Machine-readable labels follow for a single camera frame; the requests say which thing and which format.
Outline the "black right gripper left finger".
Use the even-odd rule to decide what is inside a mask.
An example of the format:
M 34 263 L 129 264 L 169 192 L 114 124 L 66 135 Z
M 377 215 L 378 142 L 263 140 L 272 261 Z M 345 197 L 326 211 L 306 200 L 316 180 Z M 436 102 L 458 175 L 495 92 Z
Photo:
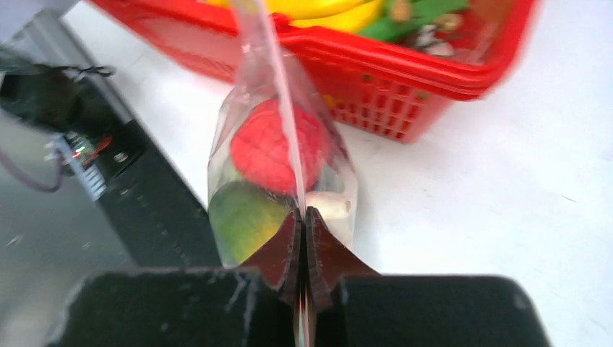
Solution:
M 239 264 L 243 268 L 257 268 L 278 298 L 290 306 L 296 304 L 299 295 L 302 226 L 299 210 L 290 210 L 276 234 Z

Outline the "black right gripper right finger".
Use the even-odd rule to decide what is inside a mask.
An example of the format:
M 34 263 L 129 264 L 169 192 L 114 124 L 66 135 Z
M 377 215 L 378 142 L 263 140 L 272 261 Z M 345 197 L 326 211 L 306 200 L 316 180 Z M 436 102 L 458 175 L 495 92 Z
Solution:
M 332 292 L 344 275 L 379 274 L 331 233 L 318 209 L 307 208 L 305 226 L 309 289 L 316 312 L 334 306 Z

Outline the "orange green mango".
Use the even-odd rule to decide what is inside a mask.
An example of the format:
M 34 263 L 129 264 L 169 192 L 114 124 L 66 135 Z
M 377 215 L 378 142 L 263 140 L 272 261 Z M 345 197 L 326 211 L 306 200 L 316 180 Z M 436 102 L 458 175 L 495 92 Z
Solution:
M 210 199 L 208 215 L 222 264 L 233 267 L 269 241 L 296 206 L 248 181 L 223 185 Z

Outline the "clear zip top bag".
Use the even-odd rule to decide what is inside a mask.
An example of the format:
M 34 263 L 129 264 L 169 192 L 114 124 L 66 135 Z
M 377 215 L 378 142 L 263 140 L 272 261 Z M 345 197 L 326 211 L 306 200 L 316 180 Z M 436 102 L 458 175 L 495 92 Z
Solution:
M 221 263 L 243 263 L 287 214 L 309 208 L 352 247 L 358 180 L 343 138 L 302 63 L 280 45 L 265 2 L 231 7 L 241 63 L 207 166 L 207 212 Z

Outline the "red apple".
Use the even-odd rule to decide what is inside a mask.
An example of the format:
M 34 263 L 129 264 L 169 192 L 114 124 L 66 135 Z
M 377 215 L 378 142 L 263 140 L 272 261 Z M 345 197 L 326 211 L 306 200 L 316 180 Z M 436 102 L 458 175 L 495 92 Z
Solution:
M 254 107 L 230 141 L 230 156 L 247 181 L 271 192 L 295 195 L 289 143 L 282 130 L 277 99 Z M 331 139 L 318 116 L 293 107 L 304 188 L 312 188 L 331 152 Z

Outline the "red plastic shopping basket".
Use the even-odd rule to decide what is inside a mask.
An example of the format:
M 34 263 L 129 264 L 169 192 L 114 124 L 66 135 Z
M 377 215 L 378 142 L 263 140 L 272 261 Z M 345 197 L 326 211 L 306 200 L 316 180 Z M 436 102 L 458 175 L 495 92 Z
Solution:
M 198 1 L 97 1 L 177 64 L 233 82 L 241 43 L 229 9 Z M 457 101 L 485 96 L 510 71 L 538 1 L 472 1 L 450 36 L 456 55 L 428 56 L 323 27 L 299 29 L 275 15 L 282 45 L 300 60 L 332 117 L 414 142 Z

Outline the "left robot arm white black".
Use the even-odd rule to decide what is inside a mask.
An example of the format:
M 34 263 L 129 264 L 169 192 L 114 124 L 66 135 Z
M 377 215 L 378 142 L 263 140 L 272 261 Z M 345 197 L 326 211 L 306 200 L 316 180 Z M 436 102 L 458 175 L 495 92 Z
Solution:
M 109 77 L 110 67 L 35 64 L 32 74 L 6 73 L 1 108 L 22 123 L 46 132 L 102 137 L 116 125 L 113 111 L 86 76 Z

